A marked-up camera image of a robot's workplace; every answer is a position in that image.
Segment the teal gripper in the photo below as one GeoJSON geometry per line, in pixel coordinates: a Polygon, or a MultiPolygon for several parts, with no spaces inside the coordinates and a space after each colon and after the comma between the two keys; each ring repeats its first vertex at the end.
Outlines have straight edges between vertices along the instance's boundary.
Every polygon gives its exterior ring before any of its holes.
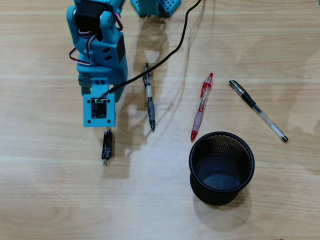
{"type": "Polygon", "coordinates": [[[81,86],[81,94],[89,94],[93,84],[119,85],[128,79],[128,65],[122,63],[120,67],[112,68],[105,66],[86,66],[77,64],[76,69],[79,73],[78,83],[81,86]]]}

